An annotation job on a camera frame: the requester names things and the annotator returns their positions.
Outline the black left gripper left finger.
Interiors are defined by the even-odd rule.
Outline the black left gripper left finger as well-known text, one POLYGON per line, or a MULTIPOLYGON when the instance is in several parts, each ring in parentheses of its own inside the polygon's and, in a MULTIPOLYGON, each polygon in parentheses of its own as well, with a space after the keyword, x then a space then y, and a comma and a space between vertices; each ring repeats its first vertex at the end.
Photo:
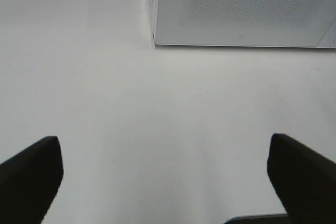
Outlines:
POLYGON ((47 136, 1 163, 1 223, 42 223, 64 168, 56 136, 47 136))

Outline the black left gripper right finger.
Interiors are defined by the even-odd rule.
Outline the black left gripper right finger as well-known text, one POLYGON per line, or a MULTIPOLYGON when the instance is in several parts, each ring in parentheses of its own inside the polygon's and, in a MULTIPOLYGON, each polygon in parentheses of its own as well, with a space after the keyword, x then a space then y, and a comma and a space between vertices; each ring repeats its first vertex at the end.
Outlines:
POLYGON ((335 162, 275 133, 267 174, 292 223, 335 223, 335 162))

